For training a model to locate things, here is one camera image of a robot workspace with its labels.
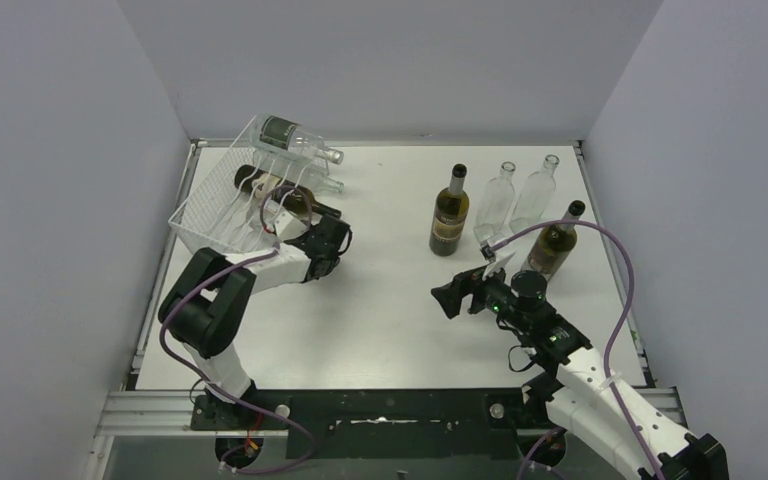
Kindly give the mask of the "olive bottle with black cap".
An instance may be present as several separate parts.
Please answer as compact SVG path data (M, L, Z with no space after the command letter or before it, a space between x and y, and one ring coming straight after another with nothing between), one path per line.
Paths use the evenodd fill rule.
M581 200L574 200L562 217L565 223L542 228L521 269L537 272L547 281L551 280L577 244L575 221L578 221L585 211L586 204Z

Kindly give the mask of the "dark green wine bottle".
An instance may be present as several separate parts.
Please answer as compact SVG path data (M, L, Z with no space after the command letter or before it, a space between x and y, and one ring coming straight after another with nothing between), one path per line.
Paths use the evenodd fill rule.
M252 165L242 165L234 177L234 186L246 193L253 194L257 199L262 200L264 196L279 185L295 186L295 183L286 181L282 177L270 174L267 171L255 168ZM271 199L283 206L284 209L299 215L307 214L306 197L311 204L311 211L321 216L342 217L342 211L324 204L315 198L314 193L303 186L299 186L298 191L274 192Z

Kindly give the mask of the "brown bottle with tan label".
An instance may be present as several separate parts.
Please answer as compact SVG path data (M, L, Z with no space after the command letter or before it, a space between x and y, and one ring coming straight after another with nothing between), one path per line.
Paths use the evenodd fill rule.
M429 248L437 256L450 256L458 249L470 208L470 198L464 190L467 172L465 165L455 164L449 185L435 198Z

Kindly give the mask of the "white wire wine rack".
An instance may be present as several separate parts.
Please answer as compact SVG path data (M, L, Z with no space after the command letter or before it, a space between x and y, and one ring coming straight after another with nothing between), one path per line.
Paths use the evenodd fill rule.
M276 156L314 163L333 178L330 167L336 164L293 154L254 140L255 117L231 142L218 164L191 188L189 196L169 219L171 229L190 252L210 247L219 252L245 253L270 243L259 220L261 200L234 186L235 173L242 165L258 168L263 157Z

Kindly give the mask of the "clear square glass bottle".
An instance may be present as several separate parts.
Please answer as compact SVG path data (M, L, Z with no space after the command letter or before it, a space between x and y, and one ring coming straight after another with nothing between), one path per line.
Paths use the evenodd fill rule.
M542 218L556 190L554 175L559 163L557 155L549 154L541 168L527 177L509 220L513 233L537 224Z

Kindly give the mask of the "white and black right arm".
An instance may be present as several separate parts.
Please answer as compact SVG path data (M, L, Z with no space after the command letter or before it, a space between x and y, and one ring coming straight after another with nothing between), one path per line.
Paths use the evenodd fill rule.
M626 479L726 479L723 445L668 418L621 375L548 302L547 281L533 271L461 272L432 289L448 318L471 299L469 313L494 314L542 372L527 382L526 405L590 447Z

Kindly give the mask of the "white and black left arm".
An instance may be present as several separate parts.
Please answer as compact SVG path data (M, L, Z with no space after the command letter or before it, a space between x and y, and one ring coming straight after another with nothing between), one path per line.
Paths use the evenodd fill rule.
M329 275L352 237L348 223L324 216L264 250L226 255L199 249L158 310L161 348L204 381L210 399L262 413L251 401L255 383L233 346L251 297Z

